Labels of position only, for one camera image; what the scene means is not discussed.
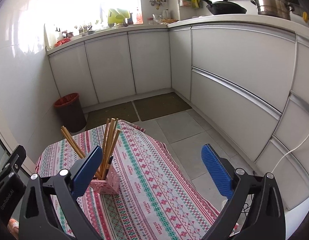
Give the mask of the wooden chopstick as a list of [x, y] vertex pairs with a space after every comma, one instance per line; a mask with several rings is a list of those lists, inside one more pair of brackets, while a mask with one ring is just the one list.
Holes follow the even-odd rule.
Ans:
[[109, 162], [109, 159], [110, 157], [112, 156], [112, 152], [113, 152], [113, 148], [116, 144], [116, 141], [117, 141], [117, 129], [116, 129], [116, 126], [117, 126], [117, 123], [118, 123], [118, 119], [111, 119], [111, 122], [110, 122], [110, 128], [109, 128], [109, 132], [108, 132], [108, 136], [107, 136], [107, 143], [106, 143], [106, 149], [105, 149], [105, 152], [104, 152], [104, 156], [105, 156], [105, 163], [103, 165], [103, 171], [102, 171], [102, 179], [105, 180], [106, 178], [106, 169], [107, 169], [107, 166], [108, 166], [108, 162]]
[[105, 170], [108, 163], [109, 151], [112, 146], [113, 133], [115, 128], [115, 119], [111, 118], [110, 121], [106, 124], [104, 146], [103, 146], [103, 164], [101, 170], [101, 178], [105, 179]]
[[[76, 143], [76, 141], [73, 139], [73, 137], [71, 136], [70, 132], [67, 130], [67, 128], [65, 126], [61, 127], [61, 133], [63, 134], [63, 136], [66, 138], [66, 140], [69, 142], [69, 144], [71, 145], [71, 147], [73, 148], [73, 150], [76, 152], [76, 154], [81, 158], [85, 158], [86, 154], [80, 149], [80, 147], [78, 146], [78, 144]], [[102, 162], [102, 156], [100, 157], [100, 163], [97, 167], [97, 170], [95, 172], [94, 177], [96, 177], [98, 180], [101, 180], [102, 177], [100, 175], [100, 165]]]
[[105, 148], [106, 148], [106, 142], [107, 142], [107, 134], [108, 134], [108, 129], [109, 129], [109, 123], [110, 123], [110, 119], [108, 118], [106, 121], [106, 127], [105, 127], [105, 132], [104, 132], [104, 136], [103, 136], [103, 144], [102, 144], [102, 161], [101, 161], [101, 165], [100, 165], [100, 169], [99, 169], [99, 175], [101, 177], [102, 180], [102, 173], [103, 173], [103, 165], [105, 163], [106, 157], [105, 157]]
[[112, 153], [114, 151], [114, 147], [116, 145], [116, 142], [119, 138], [119, 135], [121, 133], [121, 130], [120, 129], [116, 129], [112, 135], [110, 136], [110, 140], [109, 142], [107, 143], [106, 145], [106, 152], [105, 152], [105, 157], [106, 157], [106, 160], [105, 160], [105, 164], [107, 165], [108, 164], [108, 161], [110, 159], [110, 157], [112, 156]]
[[69, 144], [71, 145], [71, 147], [73, 148], [73, 150], [77, 153], [77, 155], [83, 159], [86, 157], [86, 155], [83, 153], [83, 151], [79, 148], [78, 144], [76, 144], [75, 140], [73, 139], [73, 137], [71, 136], [71, 134], [68, 132], [68, 130], [62, 126], [61, 127], [61, 132], [64, 135], [64, 137], [66, 138], [66, 140], [69, 142]]

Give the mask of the pink perforated utensil holder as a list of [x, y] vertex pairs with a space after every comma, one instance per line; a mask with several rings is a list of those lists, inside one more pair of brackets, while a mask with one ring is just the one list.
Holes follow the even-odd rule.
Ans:
[[105, 180], [94, 179], [90, 187], [99, 194], [119, 194], [119, 175], [111, 164]]

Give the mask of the black chopstick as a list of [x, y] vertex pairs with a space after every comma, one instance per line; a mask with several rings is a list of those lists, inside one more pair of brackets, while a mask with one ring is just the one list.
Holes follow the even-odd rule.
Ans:
[[105, 169], [105, 172], [104, 172], [104, 176], [103, 176], [104, 180], [105, 180], [106, 177], [107, 177], [107, 174], [108, 174], [108, 172], [109, 172], [110, 166], [111, 166], [111, 164], [112, 164], [112, 160], [113, 160], [113, 156], [110, 157], [110, 159], [109, 159], [109, 161], [108, 161], [108, 164], [107, 164], [107, 166], [106, 166], [106, 169]]

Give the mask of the white kitchen cabinets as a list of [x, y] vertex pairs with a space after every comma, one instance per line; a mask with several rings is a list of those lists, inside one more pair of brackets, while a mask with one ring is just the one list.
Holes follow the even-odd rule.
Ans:
[[287, 209], [309, 198], [309, 28], [257, 15], [109, 29], [48, 50], [61, 96], [92, 111], [174, 90], [260, 172]]

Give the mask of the red rimmed trash bin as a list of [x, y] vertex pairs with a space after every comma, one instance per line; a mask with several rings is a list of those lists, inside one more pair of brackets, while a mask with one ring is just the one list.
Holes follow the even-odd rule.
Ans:
[[80, 103], [80, 95], [71, 93], [59, 98], [54, 108], [62, 125], [71, 133], [79, 132], [85, 128], [87, 121]]

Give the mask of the patterned tablecloth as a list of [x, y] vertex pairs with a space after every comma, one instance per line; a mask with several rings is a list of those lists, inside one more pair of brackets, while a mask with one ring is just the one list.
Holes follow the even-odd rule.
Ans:
[[166, 145], [127, 121], [113, 153], [118, 194], [87, 189], [78, 203], [104, 239], [201, 239], [218, 217]]

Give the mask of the dark floor mat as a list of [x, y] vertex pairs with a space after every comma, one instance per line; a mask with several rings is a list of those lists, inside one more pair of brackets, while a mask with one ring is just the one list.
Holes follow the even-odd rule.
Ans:
[[175, 92], [134, 100], [141, 121], [186, 111], [191, 106]]
[[139, 121], [132, 102], [106, 107], [88, 113], [86, 131], [104, 125], [107, 119], [126, 120], [128, 122]]

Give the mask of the red basin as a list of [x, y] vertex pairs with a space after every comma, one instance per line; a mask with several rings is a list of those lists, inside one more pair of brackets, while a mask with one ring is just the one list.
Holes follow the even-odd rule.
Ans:
[[68, 42], [70, 42], [70, 38], [68, 38], [68, 37], [63, 38], [62, 40], [57, 41], [57, 42], [55, 43], [54, 47], [55, 47], [55, 48], [56, 48], [56, 47], [59, 47], [59, 46], [65, 44], [65, 43], [68, 43]]

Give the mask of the black wok pan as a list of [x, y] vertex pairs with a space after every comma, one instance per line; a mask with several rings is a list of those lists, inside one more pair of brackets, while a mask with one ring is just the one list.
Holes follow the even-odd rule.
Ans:
[[202, 0], [207, 3], [207, 9], [213, 15], [224, 15], [224, 14], [246, 14], [247, 10], [237, 3], [230, 2], [228, 0], [221, 0], [212, 2], [210, 0]]

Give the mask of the white electric kettle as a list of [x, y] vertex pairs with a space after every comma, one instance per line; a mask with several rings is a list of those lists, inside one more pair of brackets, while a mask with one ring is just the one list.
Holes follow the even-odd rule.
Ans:
[[166, 9], [166, 10], [163, 10], [163, 12], [162, 12], [162, 19], [163, 20], [169, 20], [170, 19], [170, 13], [169, 13], [169, 10], [168, 9]]

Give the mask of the stainless steel steamer pot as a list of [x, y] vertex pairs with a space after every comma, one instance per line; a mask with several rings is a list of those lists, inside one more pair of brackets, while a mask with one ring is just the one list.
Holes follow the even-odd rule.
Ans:
[[290, 12], [294, 11], [294, 6], [288, 0], [251, 0], [251, 3], [256, 5], [257, 13], [263, 16], [290, 20]]

